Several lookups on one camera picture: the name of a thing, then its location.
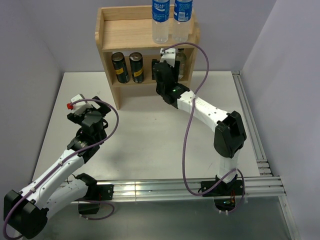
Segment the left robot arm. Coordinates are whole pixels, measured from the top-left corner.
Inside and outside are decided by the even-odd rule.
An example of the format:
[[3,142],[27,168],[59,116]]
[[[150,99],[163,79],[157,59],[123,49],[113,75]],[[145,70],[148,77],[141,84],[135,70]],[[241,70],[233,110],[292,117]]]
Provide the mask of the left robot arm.
[[67,119],[79,125],[75,137],[61,156],[37,179],[20,191],[9,191],[3,203],[5,239],[10,226],[28,240],[37,236],[48,220],[66,205],[78,199],[96,197],[96,180],[82,173],[65,187],[61,184],[77,169],[85,165],[112,135],[106,133],[105,116],[116,109],[98,96],[91,99],[78,94],[67,104]]

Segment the clear glass bottle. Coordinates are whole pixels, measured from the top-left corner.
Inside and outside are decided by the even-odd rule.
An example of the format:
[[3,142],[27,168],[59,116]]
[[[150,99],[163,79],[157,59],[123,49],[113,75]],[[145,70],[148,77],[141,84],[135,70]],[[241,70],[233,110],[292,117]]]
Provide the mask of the clear glass bottle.
[[186,56],[183,48],[177,49],[175,59],[177,61],[179,61],[178,79],[181,80],[185,75],[185,66],[186,66],[186,61],[187,61],[187,56]]

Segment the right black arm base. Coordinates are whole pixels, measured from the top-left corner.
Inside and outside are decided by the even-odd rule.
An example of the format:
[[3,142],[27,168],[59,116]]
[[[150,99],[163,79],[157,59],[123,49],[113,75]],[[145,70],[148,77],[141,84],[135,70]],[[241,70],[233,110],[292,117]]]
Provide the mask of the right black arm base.
[[244,182],[242,180],[233,180],[229,183],[222,182],[213,190],[201,196],[213,198],[217,211],[228,215],[243,203],[245,193]]

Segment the black can yellow label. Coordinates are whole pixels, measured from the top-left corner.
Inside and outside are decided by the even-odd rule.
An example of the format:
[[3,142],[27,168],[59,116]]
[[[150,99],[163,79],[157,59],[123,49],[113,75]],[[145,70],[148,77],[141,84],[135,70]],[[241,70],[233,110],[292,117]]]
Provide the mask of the black can yellow label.
[[135,83],[140,84],[144,81],[144,64],[143,56],[139,52],[133,52],[129,55],[132,79]]

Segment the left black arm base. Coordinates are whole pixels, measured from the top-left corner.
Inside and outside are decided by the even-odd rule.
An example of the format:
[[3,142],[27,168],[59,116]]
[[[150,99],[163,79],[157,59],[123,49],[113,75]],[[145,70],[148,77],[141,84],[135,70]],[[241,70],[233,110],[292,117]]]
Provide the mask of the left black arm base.
[[[113,184],[90,186],[86,195],[79,200],[82,203],[78,204],[78,213],[82,215],[83,218],[88,218],[89,220],[103,220],[110,217],[115,212],[115,206],[107,201],[112,200],[113,193]],[[102,206],[110,206],[111,212],[104,217],[89,217],[89,215],[96,215],[98,211],[102,209]]]

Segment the blue label water bottle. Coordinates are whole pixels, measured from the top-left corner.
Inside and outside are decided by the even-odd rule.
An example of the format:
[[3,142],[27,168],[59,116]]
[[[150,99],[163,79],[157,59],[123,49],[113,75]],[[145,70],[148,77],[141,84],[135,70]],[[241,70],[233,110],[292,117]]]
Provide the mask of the blue label water bottle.
[[173,10],[172,37],[175,42],[186,42],[189,38],[193,0],[176,0]]

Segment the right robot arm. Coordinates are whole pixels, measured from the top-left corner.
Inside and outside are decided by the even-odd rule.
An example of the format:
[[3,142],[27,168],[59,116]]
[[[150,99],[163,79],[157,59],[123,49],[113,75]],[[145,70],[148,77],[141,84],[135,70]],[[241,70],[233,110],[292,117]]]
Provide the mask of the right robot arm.
[[156,81],[156,92],[169,105],[190,114],[182,147],[182,178],[186,176],[186,147],[193,118],[197,118],[214,133],[213,147],[219,155],[216,183],[217,191],[229,194],[232,182],[237,176],[238,156],[247,139],[244,123],[237,111],[227,112],[201,99],[174,77],[173,68],[166,62],[153,64],[152,72]]

